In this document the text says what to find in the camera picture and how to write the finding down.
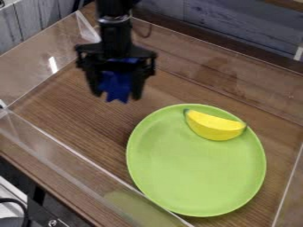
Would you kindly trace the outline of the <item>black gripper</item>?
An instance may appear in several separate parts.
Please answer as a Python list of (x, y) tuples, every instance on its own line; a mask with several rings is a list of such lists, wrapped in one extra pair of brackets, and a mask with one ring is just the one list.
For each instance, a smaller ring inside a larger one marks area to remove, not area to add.
[(134, 43), (126, 48), (107, 47), (104, 43), (87, 43), (75, 47), (76, 65), (86, 72), (90, 90), (94, 96), (102, 96), (102, 71), (131, 72), (131, 97), (142, 98), (146, 76), (155, 75), (158, 54)]

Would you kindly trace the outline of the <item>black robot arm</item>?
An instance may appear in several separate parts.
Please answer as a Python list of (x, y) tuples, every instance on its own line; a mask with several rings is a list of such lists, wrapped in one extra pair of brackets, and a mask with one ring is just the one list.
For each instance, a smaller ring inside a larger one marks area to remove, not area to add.
[(132, 42), (131, 10), (140, 0), (95, 0), (100, 30), (98, 43), (79, 44), (78, 68), (91, 93), (127, 103), (142, 98), (146, 80), (155, 75), (158, 54)]

